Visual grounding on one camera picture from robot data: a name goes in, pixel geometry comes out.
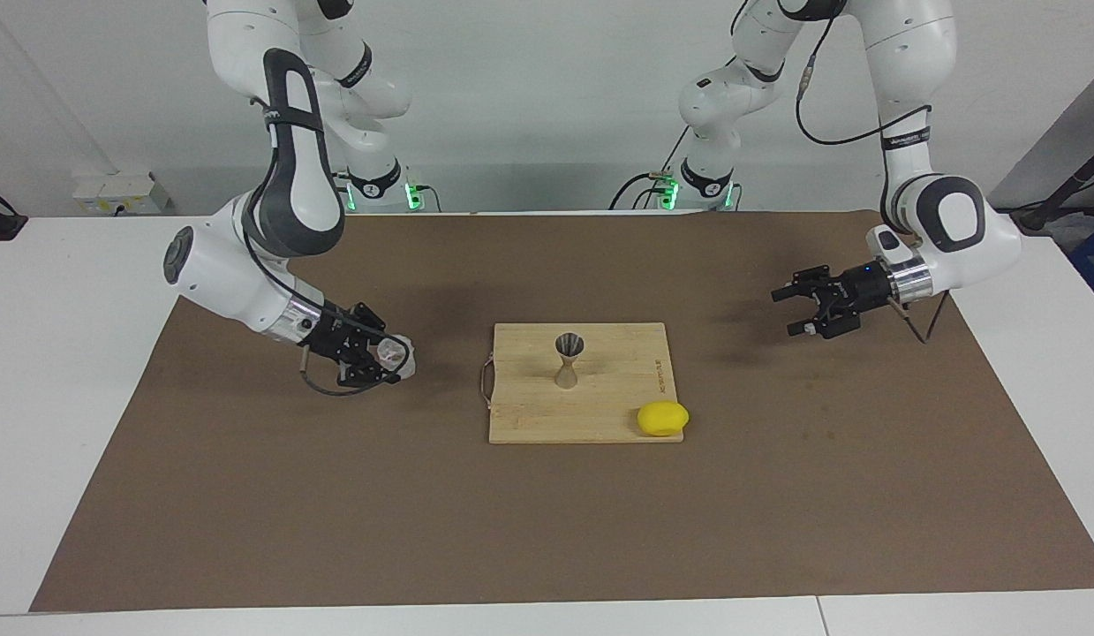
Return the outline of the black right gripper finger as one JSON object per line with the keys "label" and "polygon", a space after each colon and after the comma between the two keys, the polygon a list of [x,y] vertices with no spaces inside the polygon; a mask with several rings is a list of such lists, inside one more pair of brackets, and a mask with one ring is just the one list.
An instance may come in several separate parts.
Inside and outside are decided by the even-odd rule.
{"label": "black right gripper finger", "polygon": [[382,322],[377,314],[365,303],[357,303],[346,311],[346,326],[357,333],[364,334],[365,337],[385,337],[386,323]]}
{"label": "black right gripper finger", "polygon": [[338,360],[340,388],[374,388],[398,382],[401,375],[386,370],[371,352],[342,352]]}

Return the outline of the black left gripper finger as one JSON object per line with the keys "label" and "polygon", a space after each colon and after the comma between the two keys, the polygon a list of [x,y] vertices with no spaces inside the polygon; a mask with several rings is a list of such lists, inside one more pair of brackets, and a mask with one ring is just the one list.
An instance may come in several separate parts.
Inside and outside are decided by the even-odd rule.
{"label": "black left gripper finger", "polygon": [[821,307],[814,317],[785,326],[789,337],[822,337],[833,339],[857,329],[857,311],[853,307]]}
{"label": "black left gripper finger", "polygon": [[818,305],[829,305],[838,299],[838,284],[833,277],[828,265],[812,267],[796,271],[788,284],[770,292],[772,302],[782,302],[795,297],[804,297],[817,302]]}

